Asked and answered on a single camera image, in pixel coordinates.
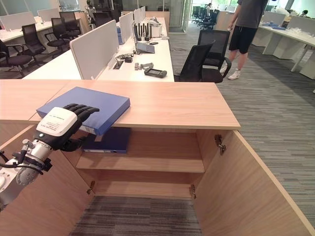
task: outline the leg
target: leg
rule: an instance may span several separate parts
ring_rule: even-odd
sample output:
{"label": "leg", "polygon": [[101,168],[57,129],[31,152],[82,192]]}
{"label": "leg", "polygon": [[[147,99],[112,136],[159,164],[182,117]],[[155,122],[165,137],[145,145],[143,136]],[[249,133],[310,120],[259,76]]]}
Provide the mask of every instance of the leg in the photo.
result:
{"label": "leg", "polygon": [[232,51],[230,51],[230,54],[228,55],[228,59],[229,59],[231,62],[234,61],[234,59],[235,59],[235,57],[236,57],[236,55],[237,55],[237,51],[238,51],[238,50],[232,50]]}
{"label": "leg", "polygon": [[241,70],[243,68],[243,65],[247,61],[247,55],[248,53],[241,53],[240,58],[238,59],[237,68]]}

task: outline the handheld device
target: handheld device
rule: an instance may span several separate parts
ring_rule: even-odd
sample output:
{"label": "handheld device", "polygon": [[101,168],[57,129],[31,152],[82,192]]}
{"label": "handheld device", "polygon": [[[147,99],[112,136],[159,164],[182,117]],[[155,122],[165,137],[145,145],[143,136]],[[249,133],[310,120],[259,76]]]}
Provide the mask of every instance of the handheld device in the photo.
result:
{"label": "handheld device", "polygon": [[157,77],[157,78],[164,78],[167,74],[166,70],[155,70],[155,69],[148,69],[144,71],[145,75]]}

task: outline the black mesh chair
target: black mesh chair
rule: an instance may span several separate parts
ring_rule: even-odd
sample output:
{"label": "black mesh chair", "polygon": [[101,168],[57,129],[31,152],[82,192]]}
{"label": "black mesh chair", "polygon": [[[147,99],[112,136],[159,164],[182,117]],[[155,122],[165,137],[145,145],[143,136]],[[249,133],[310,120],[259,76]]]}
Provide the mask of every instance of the black mesh chair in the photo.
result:
{"label": "black mesh chair", "polygon": [[[229,31],[221,30],[201,30],[199,33],[198,45],[208,44],[215,40],[211,50],[206,56],[204,65],[215,66],[217,69],[203,68],[203,78],[208,82],[220,83],[223,78],[228,74],[231,68],[231,62],[225,57],[225,51],[230,37]],[[220,74],[220,69],[223,62],[226,61],[227,69],[223,75]]]}
{"label": "black mesh chair", "polygon": [[[68,44],[70,39],[61,18],[51,18],[51,23],[53,25],[53,32],[46,33],[45,37],[48,40],[48,46],[57,47],[59,50],[57,54],[53,55],[53,58],[55,58],[63,53],[63,45]],[[50,40],[48,35],[54,35],[56,40]]]}
{"label": "black mesh chair", "polygon": [[74,12],[59,12],[59,14],[65,25],[66,30],[68,31],[68,35],[72,38],[79,36],[81,34],[81,30],[78,26],[77,20],[75,19]]}
{"label": "black mesh chair", "polygon": [[191,48],[180,74],[174,75],[175,82],[202,82],[202,65],[213,42]]}
{"label": "black mesh chair", "polygon": [[207,19],[207,9],[203,8],[201,9],[201,12],[199,15],[198,26],[202,26],[203,23],[206,21],[206,19]]}
{"label": "black mesh chair", "polygon": [[35,57],[46,50],[45,46],[39,41],[35,24],[22,26],[22,32],[25,45],[28,48],[23,54],[32,56],[37,65],[44,64],[44,62],[38,61]]}
{"label": "black mesh chair", "polygon": [[217,24],[217,17],[219,12],[219,10],[214,10],[212,14],[210,13],[210,19],[208,21],[204,21],[201,28],[213,29],[213,26]]}
{"label": "black mesh chair", "polygon": [[96,12],[94,13],[94,19],[95,19],[95,26],[99,27],[101,25],[106,24],[107,22],[110,22],[112,18],[107,12]]}
{"label": "black mesh chair", "polygon": [[[8,47],[14,48],[14,50],[17,52],[17,56],[10,57],[9,49]],[[23,55],[24,52],[24,46],[22,44],[16,44],[16,45],[5,45],[0,40],[0,59],[5,58],[0,61],[0,67],[15,67],[18,69],[22,77],[24,77],[24,65],[29,63],[32,60],[32,57],[29,55]]]}
{"label": "black mesh chair", "polygon": [[115,20],[116,22],[119,22],[120,14],[119,14],[118,10],[116,10],[116,9],[110,10],[110,15],[111,15],[113,20]]}

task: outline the open cabinet door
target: open cabinet door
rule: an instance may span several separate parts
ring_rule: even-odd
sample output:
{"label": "open cabinet door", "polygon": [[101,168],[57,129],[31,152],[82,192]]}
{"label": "open cabinet door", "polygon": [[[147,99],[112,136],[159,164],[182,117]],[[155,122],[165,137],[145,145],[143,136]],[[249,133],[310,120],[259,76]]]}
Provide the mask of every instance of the open cabinet door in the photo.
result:
{"label": "open cabinet door", "polygon": [[199,183],[194,208],[205,236],[315,236],[315,230],[238,131],[229,131]]}
{"label": "open cabinet door", "polygon": [[[7,156],[30,139],[30,125],[0,147]],[[53,167],[27,186],[0,212],[1,236],[68,236],[93,197],[88,185],[61,151],[49,156]]]}

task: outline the white partition panel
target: white partition panel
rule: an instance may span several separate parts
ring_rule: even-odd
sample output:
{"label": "white partition panel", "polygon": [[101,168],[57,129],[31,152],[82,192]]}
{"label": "white partition panel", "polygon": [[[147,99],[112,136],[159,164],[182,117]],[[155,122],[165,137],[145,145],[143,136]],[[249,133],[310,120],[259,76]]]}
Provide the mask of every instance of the white partition panel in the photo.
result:
{"label": "white partition panel", "polygon": [[141,20],[141,9],[136,9],[133,11],[133,15],[134,15],[134,22],[136,23],[136,25],[138,23],[141,23],[142,20]]}
{"label": "white partition panel", "polygon": [[145,6],[143,6],[141,8],[141,20],[143,21],[144,18],[146,18],[146,7]]}
{"label": "white partition panel", "polygon": [[120,22],[120,29],[122,32],[122,40],[123,43],[126,43],[126,41],[130,38],[132,35],[132,22],[133,22],[133,13],[130,12],[124,16],[121,16],[119,18]]}
{"label": "white partition panel", "polygon": [[300,28],[304,32],[315,34],[315,20],[299,16],[292,16],[287,28]]}
{"label": "white partition panel", "polygon": [[116,21],[112,20],[70,42],[81,78],[96,79],[119,48]]}
{"label": "white partition panel", "polygon": [[265,11],[265,14],[261,20],[262,20],[262,22],[271,22],[272,21],[274,24],[281,26],[282,23],[284,22],[284,18],[285,18],[284,14]]}
{"label": "white partition panel", "polygon": [[18,13],[18,14],[0,16],[0,21],[1,21],[1,25],[7,31],[21,29],[22,26],[36,23],[34,16],[30,11]]}
{"label": "white partition panel", "polygon": [[37,12],[43,21],[51,21],[51,18],[60,18],[57,8],[38,10]]}

